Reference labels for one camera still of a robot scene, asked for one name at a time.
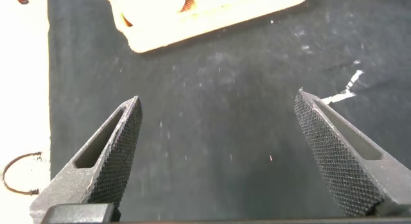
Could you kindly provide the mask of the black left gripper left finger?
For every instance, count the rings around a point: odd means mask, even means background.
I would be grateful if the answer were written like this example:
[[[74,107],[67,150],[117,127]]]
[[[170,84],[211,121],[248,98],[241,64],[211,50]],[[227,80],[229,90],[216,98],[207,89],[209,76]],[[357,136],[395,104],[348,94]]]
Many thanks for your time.
[[[137,96],[120,104],[30,205],[33,222],[40,223],[49,208],[65,203],[111,203],[118,208],[142,118]]]

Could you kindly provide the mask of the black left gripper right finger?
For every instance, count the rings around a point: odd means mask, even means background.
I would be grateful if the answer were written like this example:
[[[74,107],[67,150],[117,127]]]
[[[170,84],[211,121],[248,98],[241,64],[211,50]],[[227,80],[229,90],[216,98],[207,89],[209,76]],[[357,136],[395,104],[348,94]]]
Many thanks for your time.
[[[410,216],[410,170],[317,96],[294,111],[326,186],[350,217]]]

